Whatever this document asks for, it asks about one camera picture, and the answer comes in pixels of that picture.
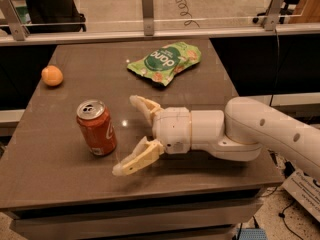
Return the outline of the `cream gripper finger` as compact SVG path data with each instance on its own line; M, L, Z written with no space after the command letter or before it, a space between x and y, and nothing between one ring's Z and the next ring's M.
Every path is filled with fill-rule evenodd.
M160 104L142 96L131 95L129 100L131 105L143 114L150 126L153 125L155 115L163 110Z
M158 140L148 141L143 137L133 152L113 167L114 176L127 176L156 162L164 153L164 147Z

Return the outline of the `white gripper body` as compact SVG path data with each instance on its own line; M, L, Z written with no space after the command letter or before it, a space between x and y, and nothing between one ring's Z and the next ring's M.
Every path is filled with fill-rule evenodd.
M191 149L191 113L185 107L169 107L153 119L153 137L167 154L185 154Z

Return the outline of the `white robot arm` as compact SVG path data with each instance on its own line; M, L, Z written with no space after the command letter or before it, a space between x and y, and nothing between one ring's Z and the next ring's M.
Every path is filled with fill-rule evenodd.
M200 150L219 159L247 162L267 147L320 179L320 130L262 102L236 97L223 111L163 108L137 95L132 95L130 102L152 127L153 139L142 138L133 152L113 167L115 176L133 174L164 153Z

